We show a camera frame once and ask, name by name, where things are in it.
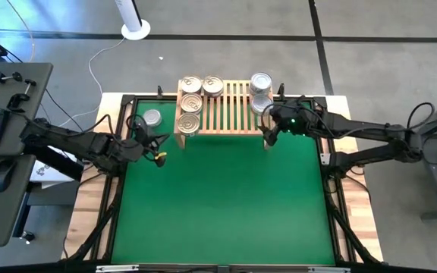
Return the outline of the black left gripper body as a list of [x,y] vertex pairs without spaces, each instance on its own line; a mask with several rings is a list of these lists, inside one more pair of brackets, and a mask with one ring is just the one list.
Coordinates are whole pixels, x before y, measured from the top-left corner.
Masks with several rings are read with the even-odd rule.
[[167,153],[152,146],[153,137],[159,134],[163,133],[156,133],[144,121],[137,122],[137,141],[143,146],[143,156],[160,168],[165,164]]

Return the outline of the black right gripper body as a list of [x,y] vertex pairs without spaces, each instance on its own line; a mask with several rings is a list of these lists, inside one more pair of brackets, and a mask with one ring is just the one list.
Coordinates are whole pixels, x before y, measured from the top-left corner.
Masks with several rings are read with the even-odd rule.
[[274,104],[279,106],[276,116],[271,116],[275,125],[283,133],[293,135],[305,135],[307,132],[307,120],[303,106],[293,104]]

